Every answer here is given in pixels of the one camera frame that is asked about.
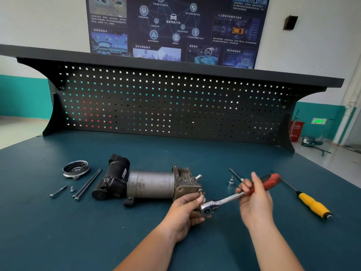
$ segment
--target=forearm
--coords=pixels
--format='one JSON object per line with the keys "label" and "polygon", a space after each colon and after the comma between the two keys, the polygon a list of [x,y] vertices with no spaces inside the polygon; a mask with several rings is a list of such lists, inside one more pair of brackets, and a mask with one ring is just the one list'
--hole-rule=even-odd
{"label": "forearm", "polygon": [[159,225],[114,271],[166,271],[174,245],[174,237]]}
{"label": "forearm", "polygon": [[250,230],[261,271],[304,271],[274,223]]}

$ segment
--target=dark blue poster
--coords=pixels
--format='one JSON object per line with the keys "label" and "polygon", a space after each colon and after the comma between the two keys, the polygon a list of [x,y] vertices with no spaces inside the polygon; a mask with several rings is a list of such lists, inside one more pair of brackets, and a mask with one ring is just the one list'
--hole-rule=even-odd
{"label": "dark blue poster", "polygon": [[92,53],[254,68],[268,0],[87,0]]}

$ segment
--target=exit sign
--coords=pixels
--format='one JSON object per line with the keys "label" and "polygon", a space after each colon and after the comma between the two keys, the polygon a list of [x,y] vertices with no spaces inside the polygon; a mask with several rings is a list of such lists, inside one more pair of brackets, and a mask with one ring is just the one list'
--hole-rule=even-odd
{"label": "exit sign", "polygon": [[327,119],[319,119],[319,118],[313,118],[312,124],[315,125],[324,125],[326,123]]}

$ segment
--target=workbench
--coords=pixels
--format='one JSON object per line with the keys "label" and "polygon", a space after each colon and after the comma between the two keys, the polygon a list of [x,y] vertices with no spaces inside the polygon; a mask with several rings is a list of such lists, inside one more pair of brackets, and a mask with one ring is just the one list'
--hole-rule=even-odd
{"label": "workbench", "polygon": [[[70,186],[79,190],[102,168],[99,181],[114,153],[127,157],[131,170],[189,167],[202,174],[208,200],[234,193],[230,167],[244,177],[277,172],[334,214],[321,219],[283,183],[271,190],[274,221],[304,269],[359,269],[361,189],[300,155],[274,145],[64,131],[0,150],[0,270],[111,271],[160,223],[170,200],[124,208],[121,199],[94,200],[95,183],[79,202],[72,198]],[[78,181],[62,175],[75,160],[91,167]],[[64,185],[62,194],[49,197]],[[192,228],[176,245],[169,270],[259,270],[238,202]]]}

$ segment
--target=human hand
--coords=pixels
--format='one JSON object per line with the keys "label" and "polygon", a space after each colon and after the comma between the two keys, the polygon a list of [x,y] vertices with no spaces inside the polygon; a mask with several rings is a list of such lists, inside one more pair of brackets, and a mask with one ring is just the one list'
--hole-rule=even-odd
{"label": "human hand", "polygon": [[255,172],[251,173],[252,181],[245,179],[236,188],[236,193],[248,192],[254,185],[255,191],[251,196],[243,196],[239,199],[239,209],[245,226],[250,230],[257,225],[273,224],[272,198],[269,191],[265,191],[263,183]]}
{"label": "human hand", "polygon": [[204,222],[199,208],[203,202],[203,197],[199,193],[191,193],[175,200],[171,205],[167,215],[160,223],[159,227],[166,232],[175,242],[182,241],[191,226]]}

